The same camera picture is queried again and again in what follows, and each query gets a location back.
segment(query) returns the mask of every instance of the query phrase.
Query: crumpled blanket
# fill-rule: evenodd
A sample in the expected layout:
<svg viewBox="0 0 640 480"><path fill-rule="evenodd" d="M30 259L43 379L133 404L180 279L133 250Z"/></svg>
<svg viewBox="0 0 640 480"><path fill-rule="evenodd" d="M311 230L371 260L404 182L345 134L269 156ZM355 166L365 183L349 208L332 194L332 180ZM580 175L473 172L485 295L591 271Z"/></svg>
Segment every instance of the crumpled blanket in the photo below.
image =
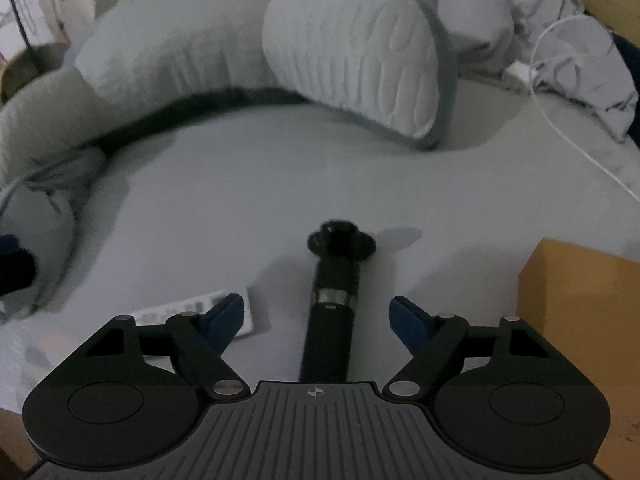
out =
<svg viewBox="0 0 640 480"><path fill-rule="evenodd" d="M27 288L0 298L0 322L28 316L57 290L72 253L78 215L106 157L98 148L74 150L24 174L0 194L0 236L13 235L35 259Z"/></svg>
<svg viewBox="0 0 640 480"><path fill-rule="evenodd" d="M553 22L582 15L580 0L426 0L449 31L460 75L524 90L504 78L514 62L528 66L540 34ZM638 92L610 34L595 20L571 20L541 41L534 87L591 107L613 139L624 141Z"/></svg>

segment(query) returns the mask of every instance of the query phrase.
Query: bed sheet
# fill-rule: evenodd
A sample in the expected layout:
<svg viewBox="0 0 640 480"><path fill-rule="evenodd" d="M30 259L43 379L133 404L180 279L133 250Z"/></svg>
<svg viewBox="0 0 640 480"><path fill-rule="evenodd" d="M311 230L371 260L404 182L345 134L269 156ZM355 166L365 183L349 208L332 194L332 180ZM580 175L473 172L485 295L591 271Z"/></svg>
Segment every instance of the bed sheet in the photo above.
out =
<svg viewBox="0 0 640 480"><path fill-rule="evenodd" d="M602 127L580 108L543 105L588 150L638 155L599 145ZM495 325L515 311L518 272L543 237L640 260L640 204L524 96L461 81L451 133L428 153L318 105L248 108L116 155L56 297L0 327L0 407L20 412L114 315L222 288L248 289L256 328L226 361L252 387L296 380L316 264L305 241L331 218L378 242L362 266L350 379L379 384L410 357L388 327L395 295Z"/></svg>

